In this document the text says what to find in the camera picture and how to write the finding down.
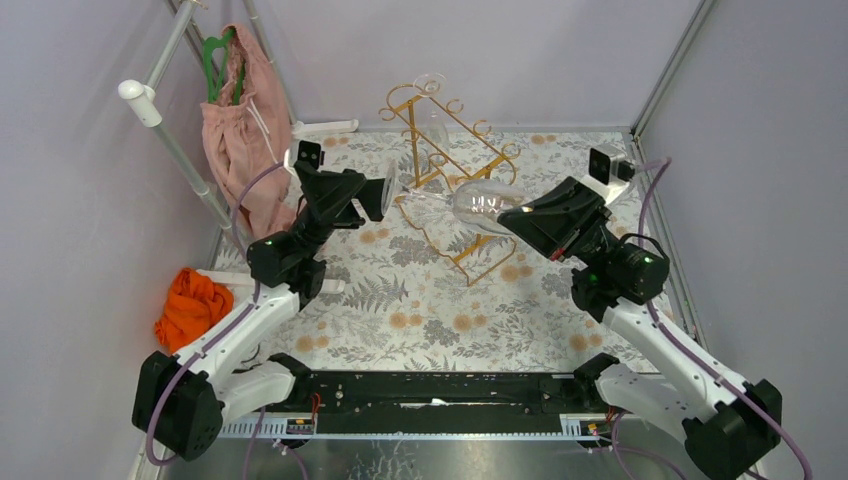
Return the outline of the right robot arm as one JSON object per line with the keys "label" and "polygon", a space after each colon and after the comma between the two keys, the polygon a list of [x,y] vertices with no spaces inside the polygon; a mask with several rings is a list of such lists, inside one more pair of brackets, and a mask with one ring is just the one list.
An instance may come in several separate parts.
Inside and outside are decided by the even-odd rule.
{"label": "right robot arm", "polygon": [[642,234],[615,236],[608,206],[629,184],[589,175],[566,178],[547,194],[497,214],[497,223],[552,261],[574,257],[571,298],[578,309],[626,339],[663,375],[643,380],[610,356],[598,356],[573,386],[575,402],[633,413],[680,441],[710,479],[736,479],[780,442],[782,396],[723,365],[650,303],[670,273],[659,245]]}

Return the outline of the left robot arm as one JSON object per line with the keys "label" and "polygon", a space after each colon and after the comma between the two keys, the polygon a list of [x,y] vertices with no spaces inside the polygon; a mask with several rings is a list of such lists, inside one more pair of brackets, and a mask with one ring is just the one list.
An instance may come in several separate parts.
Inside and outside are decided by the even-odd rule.
{"label": "left robot arm", "polygon": [[326,280],[317,252],[336,230],[382,221],[399,179],[395,162],[377,179],[350,169],[320,171],[311,160],[290,169],[305,205],[289,230],[247,248],[252,295],[198,339],[174,354],[155,351],[141,366],[131,420],[145,434],[152,465],[198,458],[224,425],[256,409],[278,403],[296,411],[309,401],[308,381],[276,361],[237,368],[267,333],[319,294],[340,289]]}

